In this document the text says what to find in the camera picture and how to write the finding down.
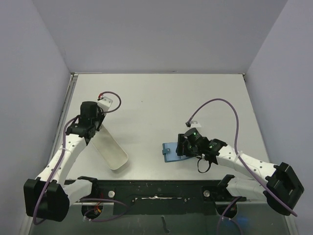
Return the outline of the white oblong plastic tray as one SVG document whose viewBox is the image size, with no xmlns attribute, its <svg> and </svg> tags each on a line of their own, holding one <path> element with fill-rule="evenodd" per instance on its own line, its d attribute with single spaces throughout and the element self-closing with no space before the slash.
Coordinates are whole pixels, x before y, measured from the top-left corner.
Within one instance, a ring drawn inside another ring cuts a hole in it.
<svg viewBox="0 0 313 235">
<path fill-rule="evenodd" d="M 103 124 L 91 139 L 91 143 L 104 159 L 110 170 L 116 171 L 128 162 L 128 154 Z"/>
</svg>

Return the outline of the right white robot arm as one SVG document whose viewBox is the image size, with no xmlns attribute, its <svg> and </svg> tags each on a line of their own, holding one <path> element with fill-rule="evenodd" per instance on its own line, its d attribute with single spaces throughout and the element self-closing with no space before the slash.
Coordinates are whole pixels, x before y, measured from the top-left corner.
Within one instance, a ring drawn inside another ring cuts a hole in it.
<svg viewBox="0 0 313 235">
<path fill-rule="evenodd" d="M 231 145 L 219 139 L 209 140 L 196 128 L 178 135 L 176 153 L 179 156 L 196 157 L 209 164 L 231 168 L 245 176 L 246 180 L 231 178 L 218 187 L 223 200 L 245 197 L 267 202 L 282 215 L 295 215 L 294 207 L 304 192 L 293 168 L 287 163 L 275 165 L 235 151 Z"/>
</svg>

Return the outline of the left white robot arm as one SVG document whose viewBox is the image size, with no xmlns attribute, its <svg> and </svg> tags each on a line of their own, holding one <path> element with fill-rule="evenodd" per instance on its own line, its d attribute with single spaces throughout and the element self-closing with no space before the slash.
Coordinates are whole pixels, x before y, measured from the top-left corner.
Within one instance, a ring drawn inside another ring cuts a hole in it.
<svg viewBox="0 0 313 235">
<path fill-rule="evenodd" d="M 70 185 L 65 181 L 77 157 L 100 130 L 111 105 L 108 98 L 82 102 L 80 114 L 65 124 L 62 144 L 46 168 L 35 179 L 26 180 L 23 186 L 26 214 L 32 217 L 34 225 L 46 220 L 61 222 L 75 202 L 100 197 L 96 178 L 81 176 Z"/>
</svg>

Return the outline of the blue leather card holder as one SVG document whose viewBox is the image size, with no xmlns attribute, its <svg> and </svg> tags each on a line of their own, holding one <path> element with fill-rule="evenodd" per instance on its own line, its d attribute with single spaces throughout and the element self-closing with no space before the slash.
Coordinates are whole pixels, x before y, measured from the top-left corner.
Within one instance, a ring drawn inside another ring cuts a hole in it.
<svg viewBox="0 0 313 235">
<path fill-rule="evenodd" d="M 190 157 L 178 156 L 176 153 L 177 146 L 177 142 L 168 142 L 162 144 L 162 154 L 166 163 L 179 162 L 190 159 Z"/>
</svg>

